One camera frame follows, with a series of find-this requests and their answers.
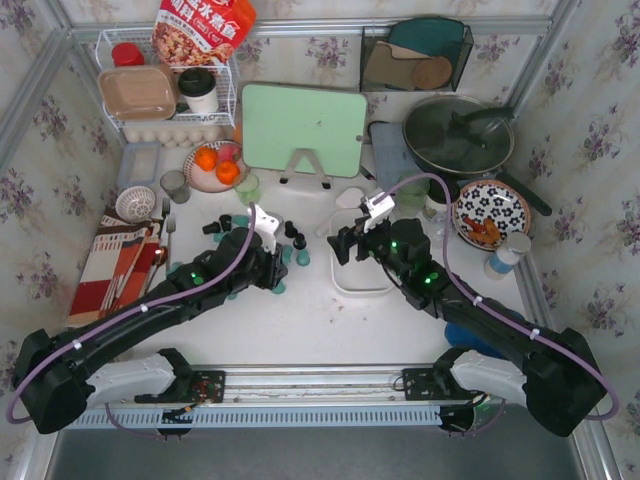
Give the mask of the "white storage basket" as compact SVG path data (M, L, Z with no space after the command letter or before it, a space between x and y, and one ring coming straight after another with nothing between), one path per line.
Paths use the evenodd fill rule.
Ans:
M327 236L336 236L343 227L352 227L363 214L358 208L337 210L329 219ZM388 294L393 285L373 259L357 261L357 247L349 251L349 262L340 265L330 250L331 275L336 290L349 298L374 298Z

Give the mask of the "black coffee capsule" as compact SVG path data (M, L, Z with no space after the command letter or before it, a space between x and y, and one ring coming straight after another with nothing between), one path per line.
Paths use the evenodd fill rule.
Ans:
M221 232L221 225L218 222L212 222L202 227L204 235L215 234Z
M296 250L304 250L307 246L306 238L302 233L298 233L293 239L293 247Z
M299 231L292 221L286 221L284 224L284 233L287 238L294 239L299 234Z
M223 214L219 217L219 222L221 225L221 228L224 231L229 231L232 229L232 217L228 214Z

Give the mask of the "blue cloth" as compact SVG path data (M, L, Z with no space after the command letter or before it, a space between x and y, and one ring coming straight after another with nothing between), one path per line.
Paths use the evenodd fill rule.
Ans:
M504 359L504 356L499 351L481 340L468 329L456 324L448 323L444 330L444 336L451 347L469 348L488 357Z

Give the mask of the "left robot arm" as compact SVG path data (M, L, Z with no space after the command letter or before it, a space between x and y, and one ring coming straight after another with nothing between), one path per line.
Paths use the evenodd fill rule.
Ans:
M25 337L12 385L41 434L75 421L96 392L89 379L147 338L224 304L249 287L275 288L287 275L283 246L269 251L256 233L236 228L217 248L179 266L138 300L83 327Z

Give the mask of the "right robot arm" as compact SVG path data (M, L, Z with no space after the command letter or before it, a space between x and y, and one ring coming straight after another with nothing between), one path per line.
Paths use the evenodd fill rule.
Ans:
M463 328L500 353L499 359L471 347L446 353L439 359L450 368L443 385L455 382L518 403L560 437L569 436L604 398L596 360L580 333L538 327L479 296L433 259L418 220L384 220L371 230L358 222L327 241L340 265L375 260L412 307Z

